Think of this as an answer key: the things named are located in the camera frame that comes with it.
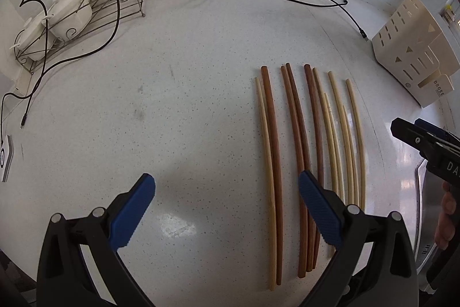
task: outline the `white pot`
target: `white pot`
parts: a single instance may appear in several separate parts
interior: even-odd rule
[[[53,0],[48,14],[48,25],[52,33],[64,41],[69,41],[88,25],[93,10],[88,0]]]
[[[45,27],[42,21],[45,18],[45,12],[40,12],[35,18],[29,18],[24,24],[24,31],[19,36],[19,41],[11,48],[17,47],[22,56],[29,57],[38,61],[45,56],[46,37],[43,31]],[[48,30],[48,50],[54,44],[54,35]]]

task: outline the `bamboo chopstick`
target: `bamboo chopstick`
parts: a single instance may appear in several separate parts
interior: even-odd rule
[[[348,138],[348,132],[346,129],[346,118],[343,110],[342,98],[340,97],[339,89],[332,71],[329,71],[329,80],[331,81],[332,90],[334,92],[335,104],[337,105],[337,111],[339,112],[340,127],[342,129],[342,139],[344,140],[345,157],[346,157],[346,171],[347,171],[347,187],[348,187],[348,199],[347,204],[353,204],[355,197],[353,195],[353,166],[351,164],[351,147],[350,140]]]
[[[289,112],[291,114],[292,130],[294,134],[295,155],[297,158],[297,174],[300,175],[305,169],[304,155],[302,151],[302,141],[300,139],[300,129],[298,126],[297,112],[295,109],[294,95],[289,81],[288,72],[286,67],[281,67],[283,75],[284,87],[286,89],[287,103],[289,105]],[[299,194],[299,208],[300,208],[300,251],[298,257],[298,277],[305,277],[307,265],[307,208],[302,197]]]
[[[270,252],[269,288],[273,291],[277,286],[277,217],[275,213],[275,187],[273,185],[273,164],[271,162],[270,136],[268,135],[268,123],[264,103],[264,94],[262,93],[262,87],[258,77],[256,77],[256,86],[260,110],[262,137],[264,140],[265,149],[265,169],[267,171]]]
[[[295,85],[294,75],[292,73],[291,65],[286,63],[287,75],[291,83],[292,93],[294,96],[295,110],[297,113],[297,123],[300,130],[300,141],[302,142],[302,152],[304,156],[304,170],[311,170],[310,163],[310,150],[308,148],[307,132],[305,131],[304,115],[302,113],[302,106],[298,97],[297,86]],[[306,271],[313,271],[314,256],[315,256],[315,231],[316,224],[313,217],[307,209],[307,267]]]
[[[324,99],[326,100],[327,110],[329,112],[329,120],[331,123],[332,129],[332,137],[333,137],[333,144],[334,144],[334,153],[335,153],[335,160],[337,161],[337,175],[339,176],[338,180],[338,191],[340,199],[345,202],[345,187],[344,187],[344,179],[342,175],[342,158],[340,156],[339,151],[339,141],[337,140],[337,131],[335,130],[335,121],[334,121],[334,114],[332,113],[331,103],[329,102],[329,97],[326,93],[324,93]]]
[[[270,136],[273,181],[275,186],[275,212],[277,217],[277,285],[281,285],[283,266],[283,197],[281,188],[280,146],[278,141],[275,104],[273,102],[273,94],[271,92],[268,68],[263,66],[261,71],[265,90],[265,100],[267,102],[268,134]]]
[[[332,135],[331,122],[329,119],[329,111],[327,110],[326,98],[324,96],[323,85],[319,78],[318,70],[313,69],[313,75],[316,81],[317,91],[320,99],[321,110],[323,110],[323,120],[324,126],[326,128],[327,136],[327,147],[329,149],[329,163],[331,165],[331,179],[332,179],[332,190],[340,197],[339,188],[338,188],[338,176],[337,176],[337,160],[335,159],[335,150],[334,150],[334,138]]]
[[[358,169],[356,166],[356,157],[355,157],[355,148],[353,147],[353,137],[351,135],[351,126],[350,126],[350,119],[346,113],[346,108],[343,106],[345,119],[346,119],[346,127],[348,132],[348,139],[350,140],[350,149],[351,149],[351,166],[353,167],[353,204],[359,206],[359,186],[358,186]]]
[[[359,110],[356,104],[355,92],[353,90],[353,84],[351,80],[346,81],[348,87],[348,93],[350,94],[351,107],[353,108],[353,115],[355,117],[356,135],[358,138],[358,149],[359,149],[359,164],[361,171],[361,185],[360,185],[360,204],[359,207],[364,211],[366,206],[366,158],[364,155],[364,142],[363,142],[363,128],[361,126],[361,120],[359,118]]]
[[[318,92],[315,86],[315,80],[311,71],[310,64],[304,65],[305,75],[307,77],[308,92],[310,94],[311,112],[313,114],[313,123],[315,126],[315,142],[317,150],[317,178],[320,186],[324,186],[324,161],[323,161],[323,137],[321,134],[321,119],[318,108]],[[319,252],[319,243],[321,235],[318,228],[315,233],[315,251],[313,254],[313,269],[316,268]]]

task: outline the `beige plastic basket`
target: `beige plastic basket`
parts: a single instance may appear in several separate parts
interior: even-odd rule
[[[441,27],[420,0],[404,0],[372,39],[377,61],[426,107],[454,90],[460,64]]]

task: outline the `cable connector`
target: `cable connector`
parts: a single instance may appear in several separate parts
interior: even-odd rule
[[[24,128],[24,124],[26,123],[26,120],[27,120],[27,112],[24,114],[24,116],[22,117],[22,121],[21,121],[21,129]]]
[[[359,32],[361,33],[361,35],[363,36],[363,38],[366,40],[366,41],[369,41],[369,38],[367,38],[367,34],[364,30],[360,29]]]

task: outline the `finger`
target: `finger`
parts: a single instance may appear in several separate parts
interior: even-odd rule
[[[455,202],[455,198],[452,193],[448,192],[444,194],[444,197],[442,197],[441,201],[441,207],[447,215],[454,214],[455,209],[457,208],[457,203]]]
[[[455,227],[449,215],[441,212],[438,218],[438,230],[440,235],[446,240],[450,241],[455,234]]]
[[[444,181],[444,182],[442,183],[442,189],[443,189],[444,191],[450,191],[450,184]]]
[[[441,233],[439,232],[439,228],[436,228],[436,233],[434,235],[434,242],[441,250],[447,249],[447,246],[449,245],[449,242],[447,242],[444,239],[444,237],[441,236]]]

